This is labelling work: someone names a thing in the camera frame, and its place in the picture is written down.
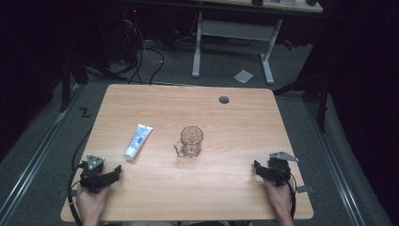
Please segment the white-framed desk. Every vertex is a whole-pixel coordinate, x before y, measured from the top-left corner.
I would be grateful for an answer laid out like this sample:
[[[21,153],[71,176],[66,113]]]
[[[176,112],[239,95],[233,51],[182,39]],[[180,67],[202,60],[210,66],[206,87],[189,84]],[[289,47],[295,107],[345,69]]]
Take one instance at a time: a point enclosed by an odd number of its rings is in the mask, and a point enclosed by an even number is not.
[[[250,7],[251,9],[270,9],[272,12],[298,12],[315,13],[323,12],[318,0],[307,2],[307,0],[199,0],[204,7],[205,3],[218,3],[222,6]],[[203,36],[233,38],[241,40],[266,41],[267,47],[260,54],[263,66],[263,74],[268,85],[274,84],[273,74],[270,69],[269,58],[278,37],[283,19],[278,18],[271,25],[245,24],[238,22],[227,22],[214,19],[203,19],[202,13],[198,14],[196,49],[194,52],[192,76],[200,76],[201,61],[201,39]]]

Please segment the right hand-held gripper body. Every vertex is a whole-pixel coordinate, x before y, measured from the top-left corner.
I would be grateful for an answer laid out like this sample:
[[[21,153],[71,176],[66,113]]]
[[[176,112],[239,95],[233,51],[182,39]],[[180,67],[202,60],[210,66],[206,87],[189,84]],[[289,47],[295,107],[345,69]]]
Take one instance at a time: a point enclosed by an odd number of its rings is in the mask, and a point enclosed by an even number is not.
[[[270,181],[276,186],[282,186],[284,182],[291,178],[289,161],[298,162],[299,159],[286,152],[271,153],[268,160],[268,168],[272,170]]]

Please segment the person's right hand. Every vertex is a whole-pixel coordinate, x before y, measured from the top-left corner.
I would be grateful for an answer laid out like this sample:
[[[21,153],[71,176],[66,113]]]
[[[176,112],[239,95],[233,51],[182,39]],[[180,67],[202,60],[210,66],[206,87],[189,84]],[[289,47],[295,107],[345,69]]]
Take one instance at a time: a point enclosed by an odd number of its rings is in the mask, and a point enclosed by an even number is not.
[[[295,226],[291,215],[293,203],[291,195],[292,183],[285,182],[283,186],[275,186],[273,182],[266,179],[263,182],[279,226]]]

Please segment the clear glass mug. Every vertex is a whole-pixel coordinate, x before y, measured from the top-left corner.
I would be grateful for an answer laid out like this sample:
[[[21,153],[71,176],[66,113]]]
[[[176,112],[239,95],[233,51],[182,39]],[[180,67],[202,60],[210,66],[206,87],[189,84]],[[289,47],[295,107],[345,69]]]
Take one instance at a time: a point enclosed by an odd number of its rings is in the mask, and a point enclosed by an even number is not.
[[[197,157],[201,151],[203,132],[197,126],[187,126],[181,132],[180,140],[173,147],[179,157]]]

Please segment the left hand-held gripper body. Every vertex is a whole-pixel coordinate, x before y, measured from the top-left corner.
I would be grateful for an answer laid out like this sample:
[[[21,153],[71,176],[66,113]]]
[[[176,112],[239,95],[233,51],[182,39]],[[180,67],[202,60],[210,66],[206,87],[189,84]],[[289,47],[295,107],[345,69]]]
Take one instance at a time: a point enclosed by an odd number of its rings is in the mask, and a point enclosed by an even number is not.
[[[86,188],[90,193],[99,193],[102,189],[102,172],[105,159],[99,156],[87,155],[83,162],[83,171],[80,175],[80,186]]]

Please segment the grey paper sheet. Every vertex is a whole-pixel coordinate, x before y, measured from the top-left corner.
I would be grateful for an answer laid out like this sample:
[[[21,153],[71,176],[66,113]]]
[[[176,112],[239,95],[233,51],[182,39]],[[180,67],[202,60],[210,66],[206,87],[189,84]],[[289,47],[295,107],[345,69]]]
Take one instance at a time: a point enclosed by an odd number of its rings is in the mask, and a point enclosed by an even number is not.
[[[242,84],[247,83],[251,78],[253,77],[252,73],[249,73],[245,70],[242,70],[241,72],[239,72],[234,79]]]

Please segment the person's left hand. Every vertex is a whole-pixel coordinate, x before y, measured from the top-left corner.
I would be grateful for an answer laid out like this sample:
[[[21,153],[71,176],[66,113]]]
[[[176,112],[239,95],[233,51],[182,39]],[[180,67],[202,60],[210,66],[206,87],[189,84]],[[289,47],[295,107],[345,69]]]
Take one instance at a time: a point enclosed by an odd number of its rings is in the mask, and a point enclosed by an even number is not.
[[[99,226],[110,189],[111,186],[106,186],[99,193],[90,193],[85,187],[77,188],[76,201],[82,226]]]

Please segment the metal floor rail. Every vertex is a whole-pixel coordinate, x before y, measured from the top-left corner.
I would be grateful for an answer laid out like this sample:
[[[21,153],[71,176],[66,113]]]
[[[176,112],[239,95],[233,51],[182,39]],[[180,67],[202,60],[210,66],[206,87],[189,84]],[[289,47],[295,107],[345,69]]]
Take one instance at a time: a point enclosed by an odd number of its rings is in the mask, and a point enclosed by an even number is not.
[[[313,104],[305,104],[308,114],[311,117],[312,124],[314,125],[318,137],[320,138],[323,146],[323,151],[326,156],[327,166],[330,170],[331,176],[338,189],[339,195],[343,202],[347,215],[350,218],[352,226],[365,226],[364,218],[359,210],[355,201],[352,189],[349,187],[346,179],[344,178],[343,171],[339,162],[333,152],[332,146],[329,143],[327,134],[322,131],[318,124],[316,109]]]
[[[70,105],[84,88],[84,85],[73,85],[67,106],[63,108],[62,89],[57,86],[56,96],[34,116],[6,159],[0,163],[0,226],[8,224],[48,154]]]

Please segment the white and blue toothpaste tube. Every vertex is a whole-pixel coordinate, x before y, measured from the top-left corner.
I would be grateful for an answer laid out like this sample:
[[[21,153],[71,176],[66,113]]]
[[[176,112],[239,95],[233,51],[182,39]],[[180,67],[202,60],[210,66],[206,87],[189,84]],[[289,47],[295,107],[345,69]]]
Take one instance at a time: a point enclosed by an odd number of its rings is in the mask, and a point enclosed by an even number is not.
[[[126,151],[124,153],[124,157],[131,161],[134,160],[138,152],[140,151],[142,145],[146,141],[147,137],[152,131],[152,127],[144,124],[139,124],[136,128],[136,132],[131,139]]]

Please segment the black metal stand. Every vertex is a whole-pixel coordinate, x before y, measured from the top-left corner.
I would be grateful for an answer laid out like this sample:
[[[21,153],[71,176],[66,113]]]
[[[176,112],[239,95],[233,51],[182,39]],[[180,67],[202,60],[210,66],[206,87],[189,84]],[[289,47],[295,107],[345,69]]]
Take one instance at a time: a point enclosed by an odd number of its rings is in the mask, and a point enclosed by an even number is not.
[[[325,115],[327,112],[328,81],[327,76],[322,74],[311,75],[296,80],[283,88],[274,90],[275,95],[281,95],[289,90],[303,89],[302,100],[304,102],[318,102],[316,122],[319,129],[325,132]]]
[[[62,99],[60,112],[65,112],[67,107],[72,101],[71,96],[71,77],[74,78],[77,85],[85,85],[88,82],[88,73],[86,71],[86,66],[89,66],[99,73],[105,75],[108,78],[124,81],[125,77],[112,72],[110,69],[102,67],[100,64],[95,63],[88,58],[76,54],[74,52],[65,55],[62,61],[62,71],[61,71],[61,84],[62,84]]]

